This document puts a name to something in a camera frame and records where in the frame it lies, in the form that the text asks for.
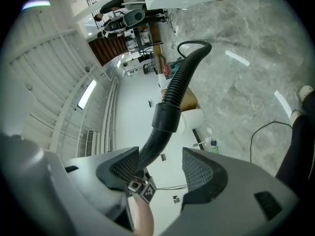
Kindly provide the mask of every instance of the white container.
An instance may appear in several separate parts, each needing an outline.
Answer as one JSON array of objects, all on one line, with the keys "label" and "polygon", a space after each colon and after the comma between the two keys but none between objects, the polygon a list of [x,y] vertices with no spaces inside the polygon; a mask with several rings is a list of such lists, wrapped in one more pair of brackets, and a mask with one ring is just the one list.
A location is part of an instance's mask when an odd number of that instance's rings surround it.
[{"label": "white container", "polygon": [[182,112],[176,133],[183,134],[186,130],[199,127],[205,120],[202,109],[192,109]]},{"label": "white container", "polygon": [[164,74],[158,74],[158,83],[161,90],[166,89],[170,82],[171,82],[171,79],[167,80]]}]

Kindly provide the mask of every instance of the person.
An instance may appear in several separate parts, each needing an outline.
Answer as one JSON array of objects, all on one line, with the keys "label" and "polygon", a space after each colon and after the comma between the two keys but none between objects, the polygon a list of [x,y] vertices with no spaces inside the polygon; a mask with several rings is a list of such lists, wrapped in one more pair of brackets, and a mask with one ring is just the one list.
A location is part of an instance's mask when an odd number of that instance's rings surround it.
[{"label": "person", "polygon": [[291,145],[276,174],[276,178],[289,186],[297,196],[306,194],[308,178],[312,170],[315,143],[315,91],[304,86],[299,92],[302,109],[293,111]]},{"label": "person", "polygon": [[[139,26],[143,26],[149,23],[157,23],[157,22],[166,22],[167,17],[165,16],[167,13],[166,9],[156,9],[156,10],[147,10],[145,12],[145,17],[143,20],[141,20],[139,23],[133,25],[133,26],[127,26],[125,27],[125,30],[130,30],[133,28],[137,28]],[[95,21],[102,21],[102,17],[103,17],[103,13],[98,13],[94,16],[94,20]],[[107,25],[113,18],[108,19],[105,23],[104,26]],[[99,37],[107,37],[108,39],[113,39],[119,36],[122,36],[124,34],[124,31],[119,31],[116,33],[112,33],[112,32],[106,32],[105,30],[101,31],[98,33]]]}]

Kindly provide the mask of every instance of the gray marble tile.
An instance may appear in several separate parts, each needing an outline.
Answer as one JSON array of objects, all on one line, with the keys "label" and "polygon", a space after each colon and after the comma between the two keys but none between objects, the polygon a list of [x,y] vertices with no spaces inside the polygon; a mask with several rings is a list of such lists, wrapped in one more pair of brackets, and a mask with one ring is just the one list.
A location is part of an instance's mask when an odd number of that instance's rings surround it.
[{"label": "gray marble tile", "polygon": [[[215,139],[220,153],[249,160],[251,136],[258,128],[273,120],[289,123],[275,91],[294,110],[301,109],[298,90],[315,87],[314,47],[303,24],[285,0],[212,1],[176,10],[178,17],[173,9],[169,13],[176,33],[160,25],[167,61],[179,57],[176,47],[182,41],[203,39],[213,45],[189,85],[206,116],[198,128],[201,139]],[[189,44],[181,50],[188,55],[197,48]],[[253,139],[253,163],[275,175],[290,136],[290,128],[279,124],[261,130]]]}]

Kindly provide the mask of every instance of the black pants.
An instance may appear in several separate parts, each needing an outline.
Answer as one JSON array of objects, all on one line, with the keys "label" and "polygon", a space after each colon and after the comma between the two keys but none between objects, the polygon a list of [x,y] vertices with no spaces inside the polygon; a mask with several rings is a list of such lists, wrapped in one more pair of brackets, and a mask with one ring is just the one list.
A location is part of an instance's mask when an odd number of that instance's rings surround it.
[{"label": "black pants", "polygon": [[163,13],[163,9],[157,9],[157,10],[148,10],[146,11],[146,16],[144,17],[144,19],[135,24],[132,27],[126,27],[126,30],[129,30],[131,28],[137,28],[139,26],[143,26],[149,23],[157,23],[160,22],[161,20],[165,19],[165,17],[158,17],[158,14],[162,14]]},{"label": "black pants", "polygon": [[302,196],[313,164],[315,140],[315,91],[302,105],[305,116],[300,116],[292,127],[291,145],[278,170],[276,178]]}]

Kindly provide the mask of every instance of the ceiling light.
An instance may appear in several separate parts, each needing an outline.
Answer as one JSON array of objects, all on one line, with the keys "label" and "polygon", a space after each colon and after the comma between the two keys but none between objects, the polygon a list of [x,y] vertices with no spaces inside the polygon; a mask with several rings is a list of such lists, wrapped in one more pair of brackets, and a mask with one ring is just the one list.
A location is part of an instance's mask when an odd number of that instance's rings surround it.
[{"label": "ceiling light", "polygon": [[25,9],[27,9],[27,8],[42,7],[42,6],[50,6],[49,1],[31,1],[31,2],[27,2],[27,3],[24,4],[24,6],[22,7],[22,10],[25,10]]},{"label": "ceiling light", "polygon": [[91,83],[89,84],[88,88],[85,90],[84,94],[82,95],[79,103],[78,103],[78,107],[80,109],[84,109],[89,97],[91,96],[91,93],[93,92],[93,89],[96,86],[96,81],[92,80]]}]

